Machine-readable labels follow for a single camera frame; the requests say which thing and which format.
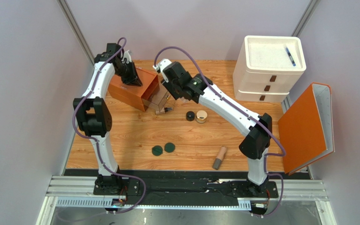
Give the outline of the orange drawer box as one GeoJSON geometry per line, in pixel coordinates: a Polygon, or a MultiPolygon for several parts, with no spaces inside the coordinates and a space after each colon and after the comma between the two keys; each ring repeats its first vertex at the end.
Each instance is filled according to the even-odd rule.
{"type": "Polygon", "coordinates": [[[149,99],[159,91],[158,75],[140,67],[136,67],[136,72],[142,86],[125,85],[119,76],[114,75],[109,83],[108,92],[114,99],[145,112],[150,107],[149,99]]]}

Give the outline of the clear top drawer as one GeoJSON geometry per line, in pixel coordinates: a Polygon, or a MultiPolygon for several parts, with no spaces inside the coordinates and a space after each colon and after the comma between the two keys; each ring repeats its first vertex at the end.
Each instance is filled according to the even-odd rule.
{"type": "Polygon", "coordinates": [[[154,85],[154,88],[151,85],[142,95],[142,102],[148,109],[161,111],[164,109],[171,94],[160,82],[154,83],[154,85]]]}

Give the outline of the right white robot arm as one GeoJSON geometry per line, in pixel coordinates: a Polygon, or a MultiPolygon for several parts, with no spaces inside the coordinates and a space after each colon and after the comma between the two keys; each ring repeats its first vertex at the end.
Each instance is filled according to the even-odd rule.
{"type": "Polygon", "coordinates": [[[177,61],[163,59],[154,69],[162,75],[161,83],[174,99],[184,98],[213,110],[242,134],[244,140],[239,150],[248,160],[247,179],[251,182],[250,189],[262,192],[268,183],[264,154],[270,146],[271,116],[246,109],[202,74],[191,76],[177,61]]]}

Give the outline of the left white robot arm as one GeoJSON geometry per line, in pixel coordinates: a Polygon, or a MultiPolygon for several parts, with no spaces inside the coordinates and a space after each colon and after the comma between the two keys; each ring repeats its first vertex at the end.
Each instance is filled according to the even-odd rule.
{"type": "Polygon", "coordinates": [[[141,87],[143,83],[129,51],[125,51],[124,45],[119,43],[108,43],[106,51],[94,58],[94,66],[86,91],[82,97],[73,100],[72,124],[80,137],[90,140],[97,156],[95,188],[116,194],[122,190],[123,183],[109,140],[112,117],[105,96],[114,75],[119,76],[124,85],[141,87]]]}

